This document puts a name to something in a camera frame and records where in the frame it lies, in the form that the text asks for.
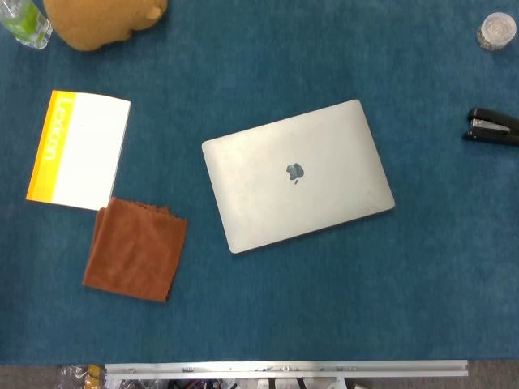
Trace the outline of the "silver laptop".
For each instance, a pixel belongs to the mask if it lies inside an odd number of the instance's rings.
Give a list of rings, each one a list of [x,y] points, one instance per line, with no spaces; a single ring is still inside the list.
[[[231,253],[392,210],[359,100],[201,145]]]

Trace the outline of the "teal blue table cloth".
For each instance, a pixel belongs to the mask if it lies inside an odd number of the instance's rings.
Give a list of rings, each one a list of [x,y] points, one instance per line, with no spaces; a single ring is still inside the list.
[[[95,213],[26,200],[54,89],[131,102],[114,194],[188,222],[166,303],[84,287]],[[230,253],[202,142],[351,99],[393,211]],[[172,0],[90,53],[0,25],[0,365],[519,358],[519,147],[463,140],[475,106],[519,118],[519,0]]]

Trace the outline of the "brown folded cloth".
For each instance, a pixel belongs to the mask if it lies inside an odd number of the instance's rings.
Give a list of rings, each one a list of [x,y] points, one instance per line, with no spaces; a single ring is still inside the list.
[[[186,234],[167,207],[113,197],[97,213],[83,285],[166,303]]]

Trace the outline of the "yellow white Lexicon book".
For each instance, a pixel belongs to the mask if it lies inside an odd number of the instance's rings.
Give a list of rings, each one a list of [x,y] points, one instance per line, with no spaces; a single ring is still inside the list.
[[[26,199],[98,211],[111,198],[128,100],[53,90]]]

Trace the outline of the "brown plush toy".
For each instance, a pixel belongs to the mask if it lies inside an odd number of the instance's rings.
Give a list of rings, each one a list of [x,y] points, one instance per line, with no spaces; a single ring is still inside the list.
[[[54,31],[71,48],[93,51],[152,27],[169,0],[43,0]]]

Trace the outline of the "black stapler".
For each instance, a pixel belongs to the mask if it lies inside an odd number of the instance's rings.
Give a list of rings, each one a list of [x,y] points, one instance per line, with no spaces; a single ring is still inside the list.
[[[468,112],[467,120],[470,128],[462,135],[463,140],[519,147],[519,118],[476,107]]]

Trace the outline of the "clear plastic bag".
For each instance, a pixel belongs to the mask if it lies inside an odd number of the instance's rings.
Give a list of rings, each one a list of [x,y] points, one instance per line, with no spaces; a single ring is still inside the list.
[[[106,389],[101,365],[65,365],[59,370],[57,389]]]

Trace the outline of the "small clear lidded jar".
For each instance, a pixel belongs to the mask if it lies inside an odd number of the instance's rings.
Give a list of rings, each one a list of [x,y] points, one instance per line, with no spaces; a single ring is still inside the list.
[[[480,47],[489,51],[503,49],[517,33],[514,18],[504,12],[495,12],[486,17],[477,31]]]

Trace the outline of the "clear bottle green label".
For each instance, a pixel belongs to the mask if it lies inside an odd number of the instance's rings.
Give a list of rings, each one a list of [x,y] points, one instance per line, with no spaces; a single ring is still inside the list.
[[[44,49],[52,36],[51,22],[33,0],[0,0],[0,24],[22,45]]]

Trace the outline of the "aluminium profile rail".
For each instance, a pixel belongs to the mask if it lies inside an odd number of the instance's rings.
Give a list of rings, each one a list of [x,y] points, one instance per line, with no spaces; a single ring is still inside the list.
[[[206,361],[107,364],[114,379],[466,377],[467,360]]]

